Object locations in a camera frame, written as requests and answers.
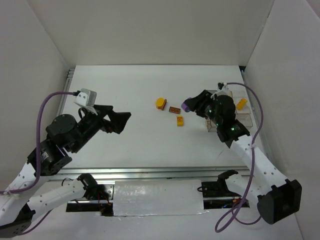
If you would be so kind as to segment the purple round lego brick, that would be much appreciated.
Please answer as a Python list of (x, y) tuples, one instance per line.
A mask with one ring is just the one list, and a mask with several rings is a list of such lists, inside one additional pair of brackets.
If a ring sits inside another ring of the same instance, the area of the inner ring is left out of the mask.
[(191, 97), (188, 97), (186, 100), (184, 100), (183, 101), (183, 103), (181, 104), (181, 108), (186, 112), (186, 113), (188, 113), (188, 112), (190, 112), (191, 110), (190, 110), (190, 108), (189, 108), (189, 106), (187, 105), (187, 103), (186, 103), (186, 101), (187, 100), (190, 100), (191, 99)]

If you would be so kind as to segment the yellow rectangular lego brick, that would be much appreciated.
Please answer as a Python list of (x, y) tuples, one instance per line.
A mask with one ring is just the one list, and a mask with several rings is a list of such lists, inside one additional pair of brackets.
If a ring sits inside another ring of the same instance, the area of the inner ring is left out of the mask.
[(236, 104), (236, 109), (239, 111), (243, 110), (246, 107), (247, 102), (248, 100), (246, 98), (241, 98), (239, 102)]

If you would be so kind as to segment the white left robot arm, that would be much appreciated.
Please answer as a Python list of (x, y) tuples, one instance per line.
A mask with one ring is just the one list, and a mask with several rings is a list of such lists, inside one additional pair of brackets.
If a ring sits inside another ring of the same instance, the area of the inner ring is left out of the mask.
[(36, 145), (22, 170), (0, 195), (0, 236), (13, 238), (26, 233), (41, 215), (71, 200), (110, 200), (108, 190), (90, 173), (82, 173), (56, 190), (35, 195), (37, 190), (72, 161), (69, 153), (77, 153), (98, 132), (120, 134), (130, 112), (114, 112), (111, 105), (94, 105), (95, 113), (81, 107), (80, 121), (71, 114), (57, 116), (46, 127), (46, 139)]

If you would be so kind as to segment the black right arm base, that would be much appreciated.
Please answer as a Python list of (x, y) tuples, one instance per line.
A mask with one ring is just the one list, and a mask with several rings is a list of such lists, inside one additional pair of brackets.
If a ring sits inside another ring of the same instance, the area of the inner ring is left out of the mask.
[(197, 191), (202, 193), (204, 198), (240, 197), (239, 194), (229, 191), (217, 181), (203, 181)]

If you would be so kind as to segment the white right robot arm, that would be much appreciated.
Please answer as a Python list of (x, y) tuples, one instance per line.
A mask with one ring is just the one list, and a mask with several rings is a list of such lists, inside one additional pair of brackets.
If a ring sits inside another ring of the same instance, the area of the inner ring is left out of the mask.
[(239, 207), (247, 202), (270, 225), (299, 211), (302, 185), (297, 180), (289, 180), (255, 144), (249, 130), (236, 118), (231, 96), (204, 90), (196, 97), (187, 98), (181, 107), (185, 112), (194, 112), (213, 122), (219, 140), (248, 167), (248, 178), (235, 170), (218, 177), (223, 188), (241, 196)]

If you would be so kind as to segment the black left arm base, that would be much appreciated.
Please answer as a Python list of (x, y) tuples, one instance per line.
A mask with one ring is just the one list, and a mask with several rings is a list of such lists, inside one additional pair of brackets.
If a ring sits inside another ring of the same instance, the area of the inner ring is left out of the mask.
[(80, 185), (80, 187), (76, 186), (76, 188), (80, 189), (80, 196), (78, 198), (106, 201), (113, 199), (114, 186), (98, 184), (90, 173), (82, 173), (75, 179), (75, 183)]

